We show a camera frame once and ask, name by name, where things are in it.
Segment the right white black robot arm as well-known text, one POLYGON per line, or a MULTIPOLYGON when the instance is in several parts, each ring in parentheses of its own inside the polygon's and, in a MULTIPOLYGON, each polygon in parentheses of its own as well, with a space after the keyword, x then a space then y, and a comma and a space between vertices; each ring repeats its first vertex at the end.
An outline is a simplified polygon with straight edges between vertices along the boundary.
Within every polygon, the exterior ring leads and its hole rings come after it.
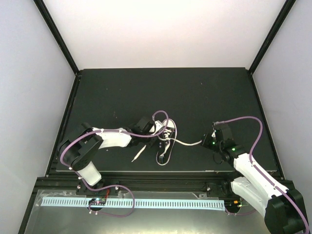
POLYGON ((203 147, 221 155, 240 176, 222 183, 226 196, 235 194, 263 217, 272 234, 310 233, 302 194, 274 179, 242 145, 234 141, 227 122, 215 122, 202 138, 203 147))

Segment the black white sneaker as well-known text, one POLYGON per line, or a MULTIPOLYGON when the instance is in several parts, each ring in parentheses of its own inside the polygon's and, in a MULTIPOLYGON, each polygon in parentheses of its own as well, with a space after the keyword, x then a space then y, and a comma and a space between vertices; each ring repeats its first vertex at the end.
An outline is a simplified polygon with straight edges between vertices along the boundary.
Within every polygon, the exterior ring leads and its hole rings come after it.
POLYGON ((156 162, 160 166, 165 166, 169 163, 173 146, 175 144, 174 139, 177 138, 176 123, 170 118, 164 120, 163 125, 167 125, 165 131, 158 136, 158 152, 156 154, 156 162))

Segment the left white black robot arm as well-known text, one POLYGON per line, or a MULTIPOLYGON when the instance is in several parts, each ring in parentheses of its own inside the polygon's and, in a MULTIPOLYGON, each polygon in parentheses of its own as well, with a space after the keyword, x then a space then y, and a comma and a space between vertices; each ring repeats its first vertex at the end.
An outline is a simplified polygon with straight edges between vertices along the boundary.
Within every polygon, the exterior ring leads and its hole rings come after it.
POLYGON ((140 143, 147 146, 163 129, 162 122, 147 117, 118 129, 99 129, 83 123, 59 145, 59 161, 83 179, 89 191, 98 195, 104 191, 105 183, 93 163, 96 153, 104 148, 133 147, 140 143))

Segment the white shoelace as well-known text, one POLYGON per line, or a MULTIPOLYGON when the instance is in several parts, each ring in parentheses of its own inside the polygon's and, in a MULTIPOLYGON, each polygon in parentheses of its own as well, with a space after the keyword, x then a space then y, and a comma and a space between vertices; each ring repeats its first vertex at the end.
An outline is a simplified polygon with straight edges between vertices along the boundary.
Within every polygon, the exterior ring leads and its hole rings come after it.
MULTIPOLYGON (((201 140, 200 141, 198 141, 198 142, 195 142, 195 143, 185 143, 185 142, 182 142, 182 141, 180 141, 180 140, 178 140, 176 137, 177 137, 177 130, 175 129, 175 130, 170 130, 170 129, 166 129, 166 130, 164 130, 164 137, 162 138, 162 137, 159 137, 159 140, 162 142, 162 141, 164 141, 165 143, 164 143, 164 145, 165 145, 165 150, 164 150, 164 152, 159 156, 160 158, 161 157, 164 157, 165 156, 165 154, 167 153, 167 151, 168 151, 168 149, 169 149, 169 147, 170 146, 174 146, 174 144, 177 142, 177 143, 179 143, 179 144, 182 144, 182 145, 184 145, 184 146, 195 146, 195 145, 198 145, 198 144, 200 144, 201 143, 201 140), (170 138, 169 137, 169 135, 172 133, 172 132, 174 132, 175 133, 175 138, 170 138)), ((145 150, 145 148, 146 148, 146 146, 143 146, 143 148, 137 153, 137 155, 134 157, 134 159, 131 161, 131 162, 134 162, 139 156, 140 156, 140 154, 145 150)), ((170 155, 169 155, 169 158, 168 158, 168 160, 167 160, 167 162, 166 163, 158 163, 160 166, 164 166, 164 165, 166 165, 168 162, 169 162, 169 160, 170 160, 170 157, 171 157, 171 151, 170 151, 170 155)))

